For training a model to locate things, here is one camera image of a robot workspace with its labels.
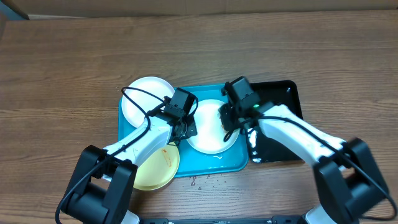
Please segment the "yellow plate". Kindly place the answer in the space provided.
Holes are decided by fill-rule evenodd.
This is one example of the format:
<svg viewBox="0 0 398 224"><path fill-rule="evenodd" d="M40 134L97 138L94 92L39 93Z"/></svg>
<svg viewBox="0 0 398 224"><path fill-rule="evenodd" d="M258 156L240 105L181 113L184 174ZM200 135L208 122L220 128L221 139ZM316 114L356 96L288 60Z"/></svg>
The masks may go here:
<svg viewBox="0 0 398 224"><path fill-rule="evenodd" d="M180 153L174 143L158 149L138 168L134 188L150 191L164 187L174 178L179 165Z"/></svg>

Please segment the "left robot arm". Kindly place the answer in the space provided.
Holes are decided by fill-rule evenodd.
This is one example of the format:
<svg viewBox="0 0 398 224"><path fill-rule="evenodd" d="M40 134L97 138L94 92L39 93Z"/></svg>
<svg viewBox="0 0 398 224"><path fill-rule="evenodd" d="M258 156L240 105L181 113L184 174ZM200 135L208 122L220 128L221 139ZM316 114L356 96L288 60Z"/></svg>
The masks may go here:
<svg viewBox="0 0 398 224"><path fill-rule="evenodd" d="M144 115L143 123L122 140L81 153L56 212L82 223L139 223L129 212L138 168L158 149L197 134L194 110L159 105Z"/></svg>

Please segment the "green yellow sponge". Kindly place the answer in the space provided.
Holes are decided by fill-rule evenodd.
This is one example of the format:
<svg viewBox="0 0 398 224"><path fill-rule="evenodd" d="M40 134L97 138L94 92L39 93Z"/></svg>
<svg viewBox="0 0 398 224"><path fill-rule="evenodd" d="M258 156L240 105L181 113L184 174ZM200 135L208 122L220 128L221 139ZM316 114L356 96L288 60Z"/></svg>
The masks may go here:
<svg viewBox="0 0 398 224"><path fill-rule="evenodd" d="M220 121L221 121L221 127L225 130L225 114L223 112L220 112Z"/></svg>

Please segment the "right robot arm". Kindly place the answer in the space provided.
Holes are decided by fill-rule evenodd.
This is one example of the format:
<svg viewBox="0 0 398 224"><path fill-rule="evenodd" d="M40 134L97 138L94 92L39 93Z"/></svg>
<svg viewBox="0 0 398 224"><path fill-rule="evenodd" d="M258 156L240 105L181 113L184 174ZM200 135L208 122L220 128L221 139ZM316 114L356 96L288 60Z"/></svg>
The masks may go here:
<svg viewBox="0 0 398 224"><path fill-rule="evenodd" d="M237 129L247 133L258 126L273 139L313 169L319 206L303 215L303 223L359 223L366 212L383 200L392 206L391 220L397 205L371 154L359 138L344 141L306 123L283 104L255 104L236 112L229 104L218 110L228 140Z"/></svg>

